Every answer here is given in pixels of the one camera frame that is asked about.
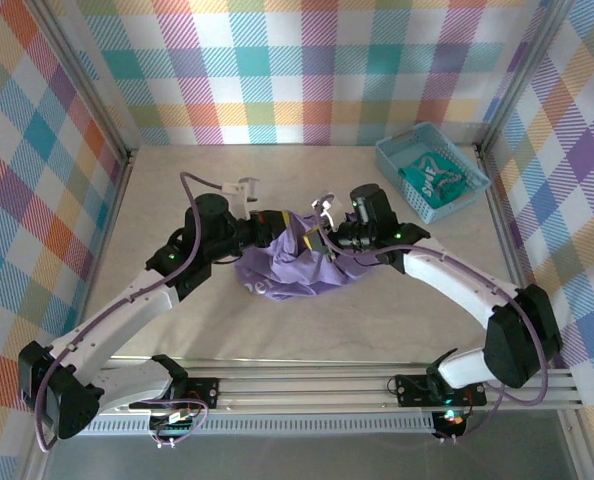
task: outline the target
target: plastic basket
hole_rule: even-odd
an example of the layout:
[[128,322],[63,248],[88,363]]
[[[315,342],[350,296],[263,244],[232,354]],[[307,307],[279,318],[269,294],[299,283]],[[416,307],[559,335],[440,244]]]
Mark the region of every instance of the plastic basket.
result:
[[[432,123],[417,124],[409,132],[380,140],[377,147],[377,168],[403,195],[425,223],[432,223],[464,208],[479,199],[490,186],[490,180],[477,165]],[[407,167],[428,151],[443,155],[461,168],[467,186],[459,198],[440,208],[432,208],[421,194],[403,178],[398,170]]]

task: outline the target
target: purple cloth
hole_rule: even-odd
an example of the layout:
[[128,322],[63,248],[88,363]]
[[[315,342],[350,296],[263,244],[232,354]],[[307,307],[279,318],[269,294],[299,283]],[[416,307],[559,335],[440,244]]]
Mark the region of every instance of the purple cloth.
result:
[[[235,271],[242,283],[258,295],[273,300],[310,297],[349,285],[366,275],[365,267],[341,256],[331,262],[306,247],[303,236],[316,225],[315,217],[289,213],[290,225],[268,248],[248,248]],[[375,260],[368,257],[362,263]]]

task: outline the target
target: plaid wall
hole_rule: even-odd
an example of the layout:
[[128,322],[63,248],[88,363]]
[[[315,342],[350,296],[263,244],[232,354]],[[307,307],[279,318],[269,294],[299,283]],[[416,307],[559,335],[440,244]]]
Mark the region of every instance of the plaid wall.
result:
[[59,21],[63,33],[68,38],[70,46],[73,48],[78,56],[78,60],[83,71],[88,75],[89,80],[95,87],[97,95],[101,102],[105,105],[107,112],[113,120],[115,128],[122,137],[124,144],[129,149],[137,149],[141,145],[139,135],[135,138],[129,132],[126,122],[123,117],[119,114],[116,105],[113,103],[112,95],[109,91],[108,83],[102,81],[97,68],[95,68],[93,61],[88,54],[88,51],[84,47],[84,44],[80,40],[79,36],[75,33],[75,25],[73,20],[66,16],[64,9],[63,0],[45,0],[50,10],[54,14],[55,18]]
[[496,186],[594,431],[594,0],[575,3],[503,133]]
[[101,51],[130,112],[120,121],[147,144],[364,145],[411,122],[490,118],[549,2],[76,3],[95,45],[72,43],[110,98],[89,55]]
[[17,354],[69,330],[119,162],[22,0],[0,0],[0,480],[30,413]]

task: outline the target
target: table surface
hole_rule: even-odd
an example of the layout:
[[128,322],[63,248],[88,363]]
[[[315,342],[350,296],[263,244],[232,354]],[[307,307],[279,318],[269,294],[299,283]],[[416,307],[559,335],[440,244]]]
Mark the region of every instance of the table surface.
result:
[[[475,158],[473,150],[464,151]],[[188,200],[179,182],[190,171],[216,183],[261,180],[256,209],[307,213],[322,191],[352,211],[348,193],[376,182],[401,222],[415,222],[448,250],[508,280],[485,196],[424,226],[375,167],[371,147],[219,146],[140,150],[87,314],[105,305],[144,268],[144,262],[183,225]],[[209,190],[191,185],[197,196]],[[453,347],[483,345],[484,330],[459,306],[389,267],[318,297],[275,302],[249,293],[234,268],[212,277],[184,302],[126,343],[119,356],[214,359],[430,362]]]

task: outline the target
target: purple cable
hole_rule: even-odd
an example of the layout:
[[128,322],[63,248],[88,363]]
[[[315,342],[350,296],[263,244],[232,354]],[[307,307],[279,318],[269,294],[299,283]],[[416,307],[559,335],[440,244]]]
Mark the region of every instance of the purple cable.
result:
[[[522,400],[522,399],[519,399],[519,398],[505,392],[503,386],[501,388],[493,387],[490,384],[488,384],[488,386],[490,387],[491,390],[498,392],[500,397],[505,396],[506,398],[513,400],[514,402],[516,402],[520,405],[527,406],[527,407],[532,407],[534,405],[537,405],[544,399],[544,397],[546,396],[546,391],[548,390],[548,366],[547,366],[546,354],[544,353],[544,349],[541,346],[541,342],[539,341],[539,335],[537,334],[535,327],[533,326],[532,322],[528,318],[528,315],[526,315],[526,312],[524,312],[524,310],[519,306],[519,304],[515,301],[515,299],[513,297],[511,297],[508,293],[506,293],[504,290],[499,288],[494,282],[492,282],[491,280],[489,280],[488,278],[486,278],[479,272],[470,268],[468,265],[463,264],[462,262],[460,262],[459,260],[457,260],[455,258],[445,256],[442,252],[438,252],[438,251],[435,251],[430,248],[421,247],[418,245],[393,245],[390,247],[380,248],[377,250],[371,250],[370,252],[349,252],[347,250],[342,250],[341,248],[337,247],[328,238],[328,235],[326,234],[324,225],[321,220],[321,206],[320,205],[326,198],[327,197],[320,199],[318,204],[316,205],[315,219],[317,221],[317,227],[319,228],[319,232],[321,234],[322,239],[324,240],[324,243],[334,252],[337,252],[340,255],[347,255],[347,256],[353,257],[353,258],[361,258],[361,257],[367,257],[367,256],[374,257],[375,255],[380,255],[380,254],[392,252],[395,250],[411,250],[411,251],[420,252],[420,253],[438,258],[438,259],[450,264],[457,270],[459,270],[462,273],[466,274],[467,276],[473,278],[477,282],[485,285],[487,288],[490,288],[493,292],[495,292],[497,295],[499,295],[503,300],[508,302],[508,304],[511,307],[513,307],[517,311],[517,313],[519,313],[519,316],[521,317],[522,321],[524,322],[524,325],[526,325],[526,329],[528,330],[528,333],[530,334],[530,338],[533,341],[533,344],[535,345],[535,350],[537,351],[537,358],[539,359],[539,369],[540,369],[540,373],[542,375],[541,388],[539,389],[539,393],[537,394],[537,396],[534,399]],[[491,414],[496,412],[498,408],[499,408],[499,406],[497,406],[497,408],[493,408],[493,410],[491,410]]]
[[[470,437],[473,433],[478,432],[480,430],[483,430],[484,428],[486,428],[486,426],[490,423],[490,421],[492,420],[492,418],[495,416],[495,414],[497,413],[497,411],[499,410],[499,407],[501,407],[501,402],[504,400],[504,388],[506,386],[502,385],[501,388],[499,389],[499,396],[497,397],[497,400],[495,401],[495,404],[493,405],[493,408],[490,409],[490,412],[488,412],[488,415],[486,415],[484,417],[484,419],[482,420],[482,422],[477,425],[475,428],[473,428],[472,430],[464,433],[461,437],[459,437],[460,439],[464,439],[467,437]],[[437,432],[439,433],[443,438],[451,438],[448,435],[442,433],[442,432]]]
[[216,183],[209,182],[208,180],[204,180],[203,178],[199,178],[197,175],[193,175],[192,173],[184,173],[193,180],[195,180],[197,183],[201,183],[202,185],[206,185],[207,187],[214,188],[215,190],[221,190],[221,185],[217,185]]
[[[203,183],[205,185],[213,186],[213,184],[210,184],[210,182],[201,180],[198,177],[196,177],[195,175],[192,175],[191,173],[181,172],[179,174],[179,178],[180,178],[181,183],[184,187],[184,190],[186,191],[186,195],[188,196],[188,201],[190,202],[190,206],[193,210],[193,219],[195,220],[195,232],[196,232],[195,242],[193,243],[193,248],[190,251],[190,255],[188,256],[186,261],[177,270],[175,270],[171,274],[167,275],[166,277],[162,278],[161,280],[158,280],[155,283],[153,283],[152,285],[142,288],[142,289],[138,290],[137,292],[135,292],[134,294],[129,295],[128,297],[122,298],[121,300],[118,300],[117,302],[112,304],[110,307],[108,307],[106,310],[104,310],[102,313],[100,313],[99,316],[97,318],[95,318],[95,320],[93,320],[85,328],[83,328],[82,331],[79,332],[79,334],[73,339],[73,341],[71,342],[71,345],[76,346],[77,344],[79,344],[86,337],[86,335],[88,335],[90,333],[90,331],[93,328],[95,328],[97,325],[99,325],[101,322],[103,322],[113,312],[117,311],[119,308],[123,307],[127,303],[132,303],[135,299],[137,299],[143,295],[146,295],[147,293],[150,293],[153,290],[164,285],[165,283],[169,282],[170,280],[175,278],[177,275],[182,273],[184,270],[186,270],[186,268],[188,268],[188,266],[193,262],[193,260],[195,259],[195,255],[197,255],[197,251],[199,250],[199,244],[201,241],[201,221],[199,219],[199,210],[197,208],[197,203],[195,202],[195,197],[193,197],[193,194],[190,191],[190,187],[188,186],[186,177],[191,178],[193,180],[200,181],[200,183]],[[35,436],[37,437],[37,443],[39,444],[39,448],[44,453],[48,453],[50,451],[50,449],[55,445],[55,442],[57,441],[57,436],[55,435],[52,438],[52,440],[50,441],[50,443],[46,443],[46,437],[44,436],[44,431],[42,428],[42,410],[44,409],[45,404],[46,404],[46,390],[48,388],[48,382],[50,381],[50,378],[57,370],[57,367],[59,367],[61,365],[61,362],[64,360],[64,358],[66,358],[66,356],[69,353],[70,353],[70,350],[68,348],[66,348],[57,356],[57,358],[55,358],[55,361],[50,365],[50,367],[48,367],[48,370],[46,371],[46,374],[44,375],[44,378],[42,378],[41,383],[39,384],[39,388],[37,389],[37,398],[35,400],[35,411],[34,411],[34,413],[35,413]]]
[[[182,398],[182,399],[178,399],[178,400],[177,399],[176,400],[165,400],[165,399],[142,400],[141,403],[148,403],[151,405],[169,405],[171,403],[190,403],[193,405],[200,405],[202,407],[204,414],[202,415],[201,420],[199,422],[197,422],[197,425],[195,425],[193,428],[191,428],[188,432],[184,433],[181,437],[179,437],[175,440],[171,440],[170,441],[171,446],[174,446],[177,443],[183,442],[188,437],[190,437],[195,430],[199,430],[201,428],[201,426],[204,423],[206,423],[206,420],[208,420],[208,411],[210,410],[210,408],[208,407],[208,404],[206,402],[204,402],[203,400],[197,400],[195,398]],[[155,432],[154,438],[155,438],[155,441],[159,445],[164,445],[164,441],[159,436],[160,430],[161,430],[161,428],[157,429],[157,431]]]

